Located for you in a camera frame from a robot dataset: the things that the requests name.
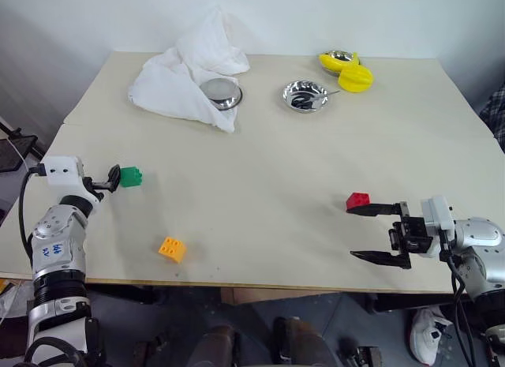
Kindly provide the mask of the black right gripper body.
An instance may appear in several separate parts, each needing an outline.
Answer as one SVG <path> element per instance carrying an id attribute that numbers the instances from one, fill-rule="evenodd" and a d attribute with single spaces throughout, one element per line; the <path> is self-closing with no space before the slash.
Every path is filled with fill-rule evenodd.
<path id="1" fill-rule="evenodd" d="M 399 216 L 399 221 L 392 224 L 388 234 L 391 248 L 398 252 L 397 257 L 427 253 L 433 237 L 428 235 L 424 218 L 411 216 L 405 201 L 393 205 L 393 214 Z"/>

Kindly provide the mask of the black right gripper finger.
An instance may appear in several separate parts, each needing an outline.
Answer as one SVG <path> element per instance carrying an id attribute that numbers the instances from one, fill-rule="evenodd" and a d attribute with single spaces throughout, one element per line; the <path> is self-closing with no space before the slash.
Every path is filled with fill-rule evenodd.
<path id="1" fill-rule="evenodd" d="M 408 253 L 393 255 L 380 251 L 351 251 L 350 254 L 358 259 L 376 265 L 398 267 L 401 269 L 411 269 L 410 257 Z"/>
<path id="2" fill-rule="evenodd" d="M 396 204 L 365 204 L 346 209 L 347 213 L 368 217 L 378 215 L 402 215 L 402 209 L 399 203 Z"/>

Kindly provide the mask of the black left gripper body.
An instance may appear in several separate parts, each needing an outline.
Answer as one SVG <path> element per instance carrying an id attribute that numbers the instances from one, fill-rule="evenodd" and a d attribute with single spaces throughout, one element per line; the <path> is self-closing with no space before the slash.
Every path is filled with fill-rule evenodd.
<path id="1" fill-rule="evenodd" d="M 91 177 L 83 177 L 82 182 L 84 188 L 97 200 L 104 198 L 103 191 L 106 189 L 106 185 L 103 182 L 93 182 Z"/>

